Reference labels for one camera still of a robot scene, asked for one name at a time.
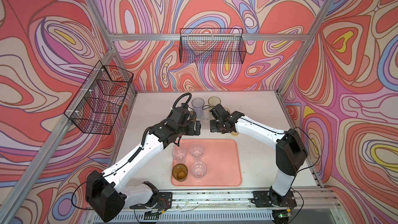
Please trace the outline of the clear faceted cup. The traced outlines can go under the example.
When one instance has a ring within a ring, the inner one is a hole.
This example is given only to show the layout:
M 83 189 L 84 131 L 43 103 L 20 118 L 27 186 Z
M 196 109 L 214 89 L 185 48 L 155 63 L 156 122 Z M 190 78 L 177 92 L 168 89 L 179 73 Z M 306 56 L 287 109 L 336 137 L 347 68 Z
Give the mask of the clear faceted cup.
M 191 166 L 191 174 L 196 179 L 203 178 L 207 173 L 207 165 L 203 161 L 195 161 Z
M 205 147 L 202 144 L 195 143 L 190 146 L 189 151 L 194 160 L 200 160 L 205 153 Z

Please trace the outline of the brown dimpled cup front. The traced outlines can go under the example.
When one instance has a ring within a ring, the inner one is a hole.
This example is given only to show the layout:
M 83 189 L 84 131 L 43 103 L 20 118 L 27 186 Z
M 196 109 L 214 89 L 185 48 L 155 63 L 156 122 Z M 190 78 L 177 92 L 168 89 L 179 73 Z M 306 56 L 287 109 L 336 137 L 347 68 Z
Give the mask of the brown dimpled cup front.
M 172 177 L 177 181 L 184 181 L 188 176 L 188 168 L 183 163 L 176 164 L 172 169 Z

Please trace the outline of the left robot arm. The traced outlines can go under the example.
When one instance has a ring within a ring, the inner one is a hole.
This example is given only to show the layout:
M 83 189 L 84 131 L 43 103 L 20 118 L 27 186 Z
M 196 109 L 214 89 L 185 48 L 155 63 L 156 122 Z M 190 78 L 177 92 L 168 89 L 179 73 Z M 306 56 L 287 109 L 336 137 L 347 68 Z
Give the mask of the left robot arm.
M 180 145 L 183 136 L 200 134 L 195 115 L 190 113 L 191 93 L 184 93 L 174 102 L 171 112 L 159 123 L 149 126 L 143 132 L 142 140 L 131 152 L 102 172 L 91 172 L 83 185 L 86 187 L 85 200 L 88 210 L 95 211 L 105 223 L 113 220 L 124 208 L 141 205 L 163 212 L 170 207 L 167 199 L 151 182 L 127 186 L 130 179 L 151 158 L 169 145 Z

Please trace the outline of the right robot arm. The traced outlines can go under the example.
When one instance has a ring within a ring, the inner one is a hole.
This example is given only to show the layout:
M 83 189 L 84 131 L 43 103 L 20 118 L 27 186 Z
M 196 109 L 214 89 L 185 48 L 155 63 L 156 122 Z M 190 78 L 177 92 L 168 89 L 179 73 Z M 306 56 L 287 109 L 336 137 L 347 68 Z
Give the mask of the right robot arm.
M 216 133 L 236 132 L 251 137 L 275 152 L 275 164 L 278 168 L 268 197 L 274 205 L 281 201 L 291 190 L 291 186 L 308 157 L 308 151 L 296 129 L 280 130 L 259 123 L 245 114 L 235 111 L 229 113 L 221 104 L 209 110 L 213 116 L 210 131 Z

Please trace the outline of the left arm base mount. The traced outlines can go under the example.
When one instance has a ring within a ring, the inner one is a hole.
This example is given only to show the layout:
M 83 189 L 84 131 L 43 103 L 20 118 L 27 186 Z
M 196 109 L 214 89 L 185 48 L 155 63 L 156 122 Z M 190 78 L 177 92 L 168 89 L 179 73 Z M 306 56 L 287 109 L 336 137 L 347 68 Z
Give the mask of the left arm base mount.
M 147 209 L 152 212 L 166 211 L 172 207 L 172 200 L 173 193 L 171 191 L 161 191 L 154 193 L 147 203 L 130 206 L 130 209 Z

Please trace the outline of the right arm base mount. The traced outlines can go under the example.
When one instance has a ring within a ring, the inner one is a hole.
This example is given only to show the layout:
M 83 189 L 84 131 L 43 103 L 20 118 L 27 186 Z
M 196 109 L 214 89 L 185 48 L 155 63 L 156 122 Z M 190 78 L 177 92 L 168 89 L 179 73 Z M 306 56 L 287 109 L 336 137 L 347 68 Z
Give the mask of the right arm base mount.
M 253 197 L 250 202 L 256 207 L 275 207 L 275 208 L 290 208 L 297 207 L 297 202 L 292 190 L 289 190 L 285 196 L 271 191 L 253 191 Z

